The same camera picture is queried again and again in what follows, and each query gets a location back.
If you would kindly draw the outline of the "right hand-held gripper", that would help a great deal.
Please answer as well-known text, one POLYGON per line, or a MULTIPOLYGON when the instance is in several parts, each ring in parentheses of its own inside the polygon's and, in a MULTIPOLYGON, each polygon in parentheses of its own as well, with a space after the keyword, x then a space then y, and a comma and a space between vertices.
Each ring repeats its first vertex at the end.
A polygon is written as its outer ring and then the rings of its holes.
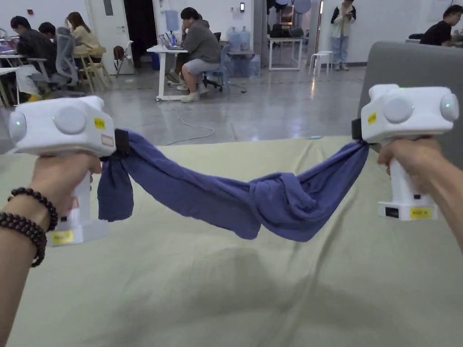
MULTIPOLYGON (((403 88, 376 84, 369 89, 370 102, 351 123, 354 140, 387 145, 396 139, 417 140, 444 134, 459 117, 455 94, 443 86, 403 88)), ((436 220, 439 213, 432 198, 418 192, 400 163, 390 163, 392 200, 379 202, 379 215, 401 221, 436 220)))

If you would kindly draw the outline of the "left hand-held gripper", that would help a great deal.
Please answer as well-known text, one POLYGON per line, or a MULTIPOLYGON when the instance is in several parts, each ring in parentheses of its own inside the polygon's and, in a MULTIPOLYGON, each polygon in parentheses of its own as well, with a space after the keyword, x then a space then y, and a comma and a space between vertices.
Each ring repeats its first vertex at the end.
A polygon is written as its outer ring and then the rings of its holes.
MULTIPOLYGON (((103 159, 129 154, 127 131, 115 128, 103 106, 103 100, 96 96, 17 106, 9 119, 14 152, 58 157, 82 152, 103 159)), ((86 173, 72 197, 72 209, 47 233, 49 246, 87 243, 109 234, 108 221, 90 217, 90 173, 86 173)))

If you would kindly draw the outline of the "person's right hand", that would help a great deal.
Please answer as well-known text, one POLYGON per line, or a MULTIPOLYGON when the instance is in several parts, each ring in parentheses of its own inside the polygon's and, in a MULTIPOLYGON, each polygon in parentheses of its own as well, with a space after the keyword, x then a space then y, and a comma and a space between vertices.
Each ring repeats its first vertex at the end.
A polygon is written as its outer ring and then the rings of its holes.
POLYGON ((380 150, 378 163, 390 168, 393 159, 421 193, 448 201, 461 199, 461 172, 442 155, 436 140, 394 140, 380 150))

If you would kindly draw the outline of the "person's left hand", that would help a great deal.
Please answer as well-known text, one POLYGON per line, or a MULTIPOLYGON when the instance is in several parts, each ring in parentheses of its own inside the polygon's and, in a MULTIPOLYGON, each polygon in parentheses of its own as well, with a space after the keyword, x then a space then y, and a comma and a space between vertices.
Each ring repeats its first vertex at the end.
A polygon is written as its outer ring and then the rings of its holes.
POLYGON ((58 216, 66 215, 73 206, 73 191, 87 174, 100 174, 98 157, 81 153, 68 157, 39 157, 29 185, 56 208, 58 216))

